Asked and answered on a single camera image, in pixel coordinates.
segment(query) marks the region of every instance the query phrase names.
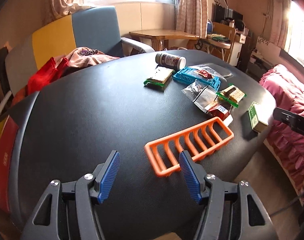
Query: chair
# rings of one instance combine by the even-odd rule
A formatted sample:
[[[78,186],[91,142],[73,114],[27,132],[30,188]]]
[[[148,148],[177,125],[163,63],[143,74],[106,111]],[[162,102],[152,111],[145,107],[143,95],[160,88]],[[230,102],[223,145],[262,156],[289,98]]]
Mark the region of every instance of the chair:
[[[217,49],[219,53],[215,53],[213,55],[220,57],[222,60],[228,62],[230,57],[230,52],[234,44],[234,39],[236,35],[236,29],[225,24],[213,22],[213,32],[220,33],[229,38],[230,43],[226,42],[217,42],[212,39],[206,39],[205,42],[207,43],[207,53],[213,54],[214,49]]]
[[[11,94],[15,95],[51,57],[67,55],[77,47],[89,47],[107,55],[124,57],[122,44],[140,53],[154,52],[144,43],[121,38],[114,6],[91,8],[65,16],[35,31],[10,52],[6,47],[0,49],[3,94],[7,94],[7,99]]]

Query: pink blanket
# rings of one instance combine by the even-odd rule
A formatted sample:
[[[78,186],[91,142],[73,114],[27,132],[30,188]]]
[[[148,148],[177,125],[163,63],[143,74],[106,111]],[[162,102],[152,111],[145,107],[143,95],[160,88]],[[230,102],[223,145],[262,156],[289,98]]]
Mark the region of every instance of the pink blanket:
[[[69,60],[70,67],[87,67],[87,66],[94,66],[97,64],[101,64],[103,62],[107,62],[113,59],[118,59],[118,57],[113,57],[104,54],[101,51],[98,51],[97,54],[90,55],[90,56],[80,56],[79,53],[82,50],[91,50],[87,47],[80,47],[73,50],[69,55],[65,56]]]
[[[285,66],[277,65],[265,73],[260,85],[273,95],[277,107],[304,116],[304,84]],[[300,190],[304,180],[304,136],[273,121],[267,140]]]

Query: wooden table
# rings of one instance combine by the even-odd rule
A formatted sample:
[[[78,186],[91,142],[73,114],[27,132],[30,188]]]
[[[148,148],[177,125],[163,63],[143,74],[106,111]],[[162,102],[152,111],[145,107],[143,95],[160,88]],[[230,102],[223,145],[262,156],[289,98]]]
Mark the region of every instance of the wooden table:
[[[169,40],[189,40],[187,49],[193,49],[193,46],[200,37],[194,34],[174,31],[174,30],[141,30],[129,32],[131,38],[140,41],[140,38],[150,39],[155,51],[161,51],[169,48]]]

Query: chair armrest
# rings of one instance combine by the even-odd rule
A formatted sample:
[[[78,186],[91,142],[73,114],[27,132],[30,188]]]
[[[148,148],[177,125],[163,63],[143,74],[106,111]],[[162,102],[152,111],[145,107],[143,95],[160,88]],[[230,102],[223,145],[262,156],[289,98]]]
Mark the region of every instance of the chair armrest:
[[[123,44],[130,45],[132,48],[138,50],[140,53],[155,52],[155,50],[151,46],[142,42],[131,40],[125,37],[122,37],[121,40]]]
[[[11,90],[5,68],[5,58],[7,54],[7,47],[3,47],[2,49],[0,49],[0,83],[4,95]]]
[[[2,102],[0,103],[0,115],[1,115],[5,105],[7,103],[7,101],[10,99],[11,95],[12,95],[11,91],[7,92],[6,95],[4,96]]]

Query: black table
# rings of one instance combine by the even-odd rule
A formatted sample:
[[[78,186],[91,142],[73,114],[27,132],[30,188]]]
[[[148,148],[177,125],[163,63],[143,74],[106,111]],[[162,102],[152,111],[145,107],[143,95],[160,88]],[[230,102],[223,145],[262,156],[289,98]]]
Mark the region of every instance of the black table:
[[[232,181],[270,129],[259,135],[253,132],[248,107],[256,101],[272,116],[275,100],[255,80],[219,58],[197,50],[169,53],[186,57],[187,66],[221,65],[232,73],[228,83],[247,94],[231,112],[234,139],[201,161],[207,172]],[[153,239],[182,228],[199,214],[202,207],[190,198],[181,173],[156,177],[143,149],[149,141],[207,119],[182,94],[185,85],[171,80],[164,91],[143,86],[156,67],[155,55],[130,56],[78,71],[16,106],[23,109],[36,98],[20,155],[12,156],[16,158],[12,173],[18,170],[18,179],[12,176],[10,181],[18,190],[10,196],[14,223],[22,226],[19,221],[28,219],[52,179],[77,180],[104,162],[113,149],[121,154],[120,170],[109,198],[97,206],[106,239]],[[220,88],[228,83],[221,82]]]

